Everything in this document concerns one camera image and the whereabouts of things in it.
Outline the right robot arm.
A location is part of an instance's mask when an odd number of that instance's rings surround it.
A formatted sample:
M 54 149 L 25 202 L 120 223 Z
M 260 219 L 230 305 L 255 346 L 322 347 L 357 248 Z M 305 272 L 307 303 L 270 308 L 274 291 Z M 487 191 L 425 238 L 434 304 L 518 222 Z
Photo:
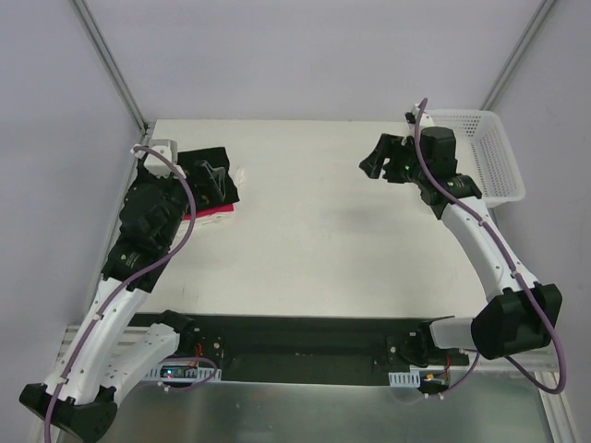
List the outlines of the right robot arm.
M 444 317 L 421 324 L 412 346 L 426 364 L 449 349 L 473 350 L 494 360 L 550 345 L 562 295 L 542 284 L 513 253 L 493 225 L 476 182 L 457 171 L 456 137 L 431 126 L 418 138 L 383 133 L 359 163 L 370 179 L 411 183 L 422 201 L 454 235 L 480 280 L 487 303 L 473 318 Z

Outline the pink t-shirt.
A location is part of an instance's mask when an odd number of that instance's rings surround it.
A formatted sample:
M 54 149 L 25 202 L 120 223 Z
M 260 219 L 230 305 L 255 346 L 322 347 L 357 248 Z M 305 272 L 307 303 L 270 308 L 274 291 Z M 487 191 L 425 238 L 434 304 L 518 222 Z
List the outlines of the pink t-shirt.
M 233 204 L 224 205 L 221 207 L 199 210 L 196 213 L 196 222 L 210 222 L 218 221 L 229 217 L 235 212 L 235 206 Z

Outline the black daisy print t-shirt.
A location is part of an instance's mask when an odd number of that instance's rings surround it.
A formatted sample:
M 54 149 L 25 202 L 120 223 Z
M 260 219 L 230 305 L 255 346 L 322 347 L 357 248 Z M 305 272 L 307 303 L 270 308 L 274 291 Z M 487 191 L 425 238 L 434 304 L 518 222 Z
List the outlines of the black daisy print t-shirt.
M 216 210 L 240 201 L 230 176 L 230 161 L 225 147 L 213 147 L 178 153 L 178 165 L 186 173 L 197 212 Z

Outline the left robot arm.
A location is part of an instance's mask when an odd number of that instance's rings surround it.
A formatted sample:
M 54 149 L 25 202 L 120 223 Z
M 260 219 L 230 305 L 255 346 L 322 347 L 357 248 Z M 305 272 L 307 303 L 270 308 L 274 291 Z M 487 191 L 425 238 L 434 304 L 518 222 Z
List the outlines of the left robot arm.
M 171 258 L 187 243 L 198 213 L 236 202 L 225 164 L 207 160 L 138 163 L 137 176 L 118 214 L 119 234 L 101 271 L 91 307 L 66 353 L 41 383 L 26 385 L 20 403 L 53 429 L 84 442 L 107 432 L 123 399 L 147 373 L 169 357 L 205 361 L 198 327 L 166 310 L 125 353 L 113 351 Z

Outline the white t-shirt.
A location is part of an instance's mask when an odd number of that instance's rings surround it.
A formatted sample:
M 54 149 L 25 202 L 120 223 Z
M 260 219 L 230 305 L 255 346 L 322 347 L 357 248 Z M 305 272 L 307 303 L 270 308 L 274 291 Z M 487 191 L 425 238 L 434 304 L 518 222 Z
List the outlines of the white t-shirt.
M 229 205 L 229 204 L 233 204 L 235 206 L 235 212 L 236 212 L 237 205 L 240 202 L 239 190 L 240 190 L 241 186 L 246 181 L 246 174 L 245 174 L 244 169 L 241 167 L 237 167 L 234 171 L 228 172 L 228 178 L 226 179 L 226 186 L 227 186 L 227 190 L 228 190 L 228 199 L 226 200 L 225 203 L 198 203 L 196 200 L 196 197 L 195 197 L 194 178 L 188 177 L 187 181 L 189 184 L 189 188 L 191 189 L 191 191 L 193 193 L 193 197 L 195 198 L 197 212 L 199 210 L 213 209 L 213 208 L 217 208 L 217 207 L 221 207 L 221 206 Z M 209 224 L 224 223 L 224 222 L 229 221 L 235 215 L 235 212 L 225 219 L 218 220 L 218 221 L 196 222 L 196 225 L 197 226 L 205 226 L 205 225 L 209 225 Z

